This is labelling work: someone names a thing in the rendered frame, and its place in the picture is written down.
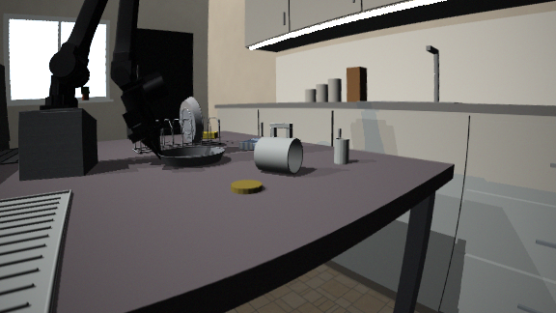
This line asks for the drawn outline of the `grey ribbed draining mat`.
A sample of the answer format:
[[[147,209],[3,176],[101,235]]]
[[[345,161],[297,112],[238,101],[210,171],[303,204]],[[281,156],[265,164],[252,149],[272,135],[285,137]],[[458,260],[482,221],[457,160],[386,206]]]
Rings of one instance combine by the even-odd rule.
[[[72,190],[0,200],[0,313],[52,313]]]

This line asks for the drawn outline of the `yellow sponge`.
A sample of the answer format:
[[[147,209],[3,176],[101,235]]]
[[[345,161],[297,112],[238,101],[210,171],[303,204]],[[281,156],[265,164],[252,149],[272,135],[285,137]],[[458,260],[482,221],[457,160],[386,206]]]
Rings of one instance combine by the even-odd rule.
[[[211,132],[211,139],[217,138],[218,137],[218,131],[212,131]],[[204,131],[203,134],[203,139],[210,139],[210,131]]]

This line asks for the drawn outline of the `flat round gold disc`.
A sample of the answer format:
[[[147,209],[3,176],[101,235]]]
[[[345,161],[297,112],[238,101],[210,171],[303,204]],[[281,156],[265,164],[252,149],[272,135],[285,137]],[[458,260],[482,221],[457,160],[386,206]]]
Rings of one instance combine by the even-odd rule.
[[[237,194],[253,194],[263,190],[263,184],[254,180],[242,180],[231,183],[231,191]]]

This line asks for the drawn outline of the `grey cylinder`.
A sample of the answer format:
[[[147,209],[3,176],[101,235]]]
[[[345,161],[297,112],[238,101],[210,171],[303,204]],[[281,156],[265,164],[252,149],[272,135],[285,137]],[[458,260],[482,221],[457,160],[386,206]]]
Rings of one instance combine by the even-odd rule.
[[[335,138],[334,163],[348,164],[349,138]]]

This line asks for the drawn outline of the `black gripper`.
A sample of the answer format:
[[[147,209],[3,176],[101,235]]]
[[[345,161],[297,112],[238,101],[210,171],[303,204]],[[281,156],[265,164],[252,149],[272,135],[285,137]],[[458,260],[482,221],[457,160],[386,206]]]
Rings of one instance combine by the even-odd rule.
[[[151,149],[158,156],[158,158],[161,159],[160,156],[158,155],[158,154],[160,154],[160,155],[163,156],[162,151],[160,151],[161,147],[160,147],[160,133],[159,133],[159,130],[162,129],[162,128],[165,128],[164,123],[165,123],[164,120],[162,121],[162,119],[160,119],[160,120],[148,125],[148,129],[146,129],[146,131],[144,131],[143,133],[140,133],[140,134],[133,134],[132,133],[132,134],[128,135],[128,138],[129,138],[129,140],[132,141],[133,144],[141,140],[141,142],[144,145],[146,145],[149,149]]]

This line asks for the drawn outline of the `grey mug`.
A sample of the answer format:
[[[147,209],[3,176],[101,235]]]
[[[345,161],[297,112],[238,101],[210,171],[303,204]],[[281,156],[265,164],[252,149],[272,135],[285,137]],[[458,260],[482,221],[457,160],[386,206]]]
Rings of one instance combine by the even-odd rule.
[[[285,128],[286,137],[277,137],[277,128]],[[261,137],[254,150],[255,164],[262,171],[294,175],[302,159],[302,144],[292,138],[292,124],[270,123],[270,136]]]

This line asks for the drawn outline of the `blue checkered towel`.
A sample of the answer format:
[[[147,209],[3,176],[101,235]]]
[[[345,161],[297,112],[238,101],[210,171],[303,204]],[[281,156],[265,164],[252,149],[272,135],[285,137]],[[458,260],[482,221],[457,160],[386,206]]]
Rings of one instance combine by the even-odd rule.
[[[260,138],[253,138],[246,141],[239,142],[240,150],[255,150],[255,146]]]

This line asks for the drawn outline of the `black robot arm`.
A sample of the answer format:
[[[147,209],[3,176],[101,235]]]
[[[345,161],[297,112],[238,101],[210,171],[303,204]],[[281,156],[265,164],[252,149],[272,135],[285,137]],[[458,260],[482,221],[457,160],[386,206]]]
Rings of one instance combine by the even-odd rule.
[[[90,80],[90,71],[87,68],[90,47],[107,1],[84,1],[68,40],[49,61],[49,70],[52,73],[49,97],[45,98],[45,105],[41,105],[40,110],[78,107],[75,88],[83,87]],[[112,80],[123,91],[121,99],[127,111],[123,117],[134,134],[146,131],[147,125],[156,122],[150,107],[145,105],[140,89],[150,103],[169,95],[159,72],[136,78],[138,9],[139,0],[119,2],[110,72]]]

